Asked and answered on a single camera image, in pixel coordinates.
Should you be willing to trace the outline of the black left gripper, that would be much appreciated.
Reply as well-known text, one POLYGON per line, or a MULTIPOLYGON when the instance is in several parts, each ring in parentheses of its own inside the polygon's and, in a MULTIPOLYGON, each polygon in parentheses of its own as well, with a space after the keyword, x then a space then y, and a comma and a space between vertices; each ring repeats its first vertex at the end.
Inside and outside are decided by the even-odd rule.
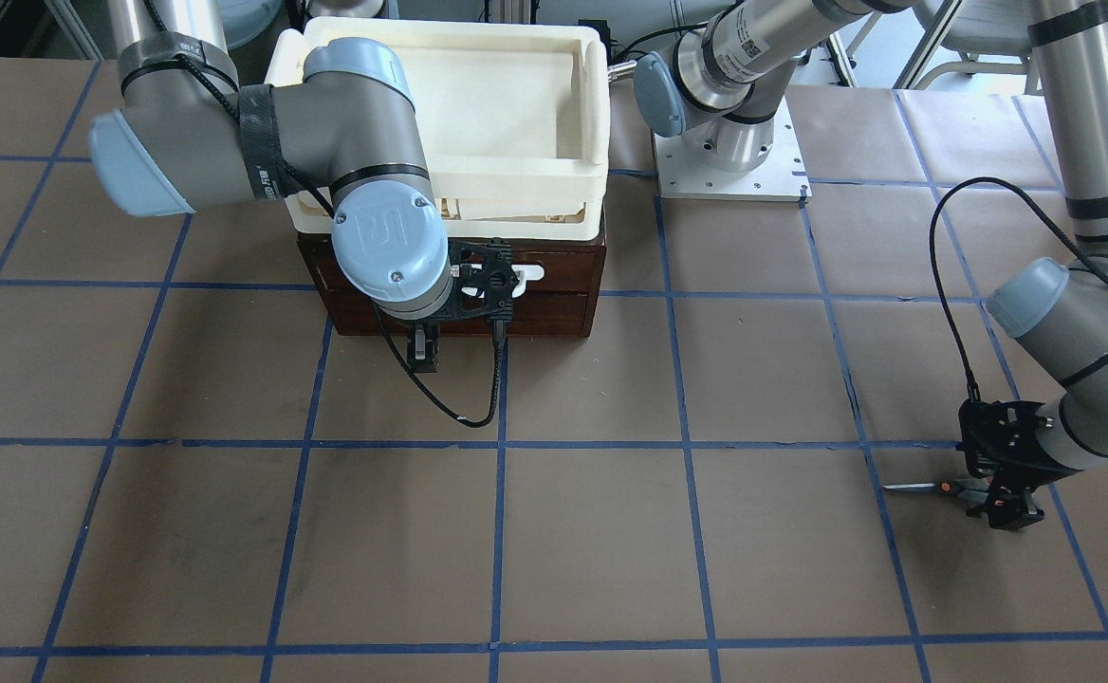
MULTIPOLYGON (((983 402, 966 399, 958 411, 961 440, 967 471, 974 477, 1008 475, 1015 485, 1051 485, 1059 480, 1059 462, 1043 449, 1036 432, 1051 425, 1042 415, 1043 404, 1032 401, 983 402)), ((992 530, 1023 530, 1045 519, 1030 489, 987 483, 968 518, 987 519, 992 530)))

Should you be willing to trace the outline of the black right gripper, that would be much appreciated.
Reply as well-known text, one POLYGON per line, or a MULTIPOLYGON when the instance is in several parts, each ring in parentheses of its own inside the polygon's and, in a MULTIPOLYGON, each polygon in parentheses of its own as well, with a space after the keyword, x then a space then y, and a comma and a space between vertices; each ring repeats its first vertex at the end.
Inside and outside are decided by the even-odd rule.
POLYGON ((452 290, 433 315, 432 323, 414 323, 408 333, 407 366, 412 373, 438 371, 441 325, 481 317, 488 323, 511 323, 514 314, 515 269, 512 245, 503 239, 449 243, 452 290))

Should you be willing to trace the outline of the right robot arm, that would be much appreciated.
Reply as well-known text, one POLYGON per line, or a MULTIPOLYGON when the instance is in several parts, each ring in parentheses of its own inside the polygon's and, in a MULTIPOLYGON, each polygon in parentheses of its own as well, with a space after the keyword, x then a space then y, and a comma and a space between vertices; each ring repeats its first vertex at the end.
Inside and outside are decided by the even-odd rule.
POLYGON ((493 242, 472 267, 451 245, 393 50, 340 38, 305 57, 299 83, 237 85, 214 1, 110 13, 123 105, 93 120, 89 151, 117 207, 165 216, 308 192, 346 281, 411 326, 413 363, 433 357, 439 324, 466 319, 466 290, 502 351, 519 284, 509 249, 493 242))

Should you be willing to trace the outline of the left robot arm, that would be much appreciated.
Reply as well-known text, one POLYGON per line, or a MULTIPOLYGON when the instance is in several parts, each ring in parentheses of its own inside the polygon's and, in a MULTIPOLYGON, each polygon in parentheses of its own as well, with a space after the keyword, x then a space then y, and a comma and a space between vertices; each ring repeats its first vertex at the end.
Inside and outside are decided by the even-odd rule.
MULTIPOLYGON (((788 69, 824 35, 858 19, 897 13, 906 1, 741 1, 667 50, 634 67, 634 95, 661 137, 707 126, 706 159, 729 172, 752 167, 724 159, 722 137, 770 122, 788 69)), ((1032 261, 993 290, 987 309, 1064 393, 1047 405, 985 402, 965 369, 960 406, 968 477, 936 485, 971 501, 996 530, 1040 522, 1034 492, 1108 463, 1108 1, 1024 1, 1074 237, 1074 256, 1032 261)))

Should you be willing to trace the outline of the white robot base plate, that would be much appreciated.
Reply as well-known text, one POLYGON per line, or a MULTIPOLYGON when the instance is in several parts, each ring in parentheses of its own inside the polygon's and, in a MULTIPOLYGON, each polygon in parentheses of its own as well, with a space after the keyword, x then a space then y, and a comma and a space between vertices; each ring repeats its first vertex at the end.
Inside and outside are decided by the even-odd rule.
POLYGON ((676 137, 653 137, 663 197, 801 202, 813 195, 791 111, 743 124, 719 118, 676 137))

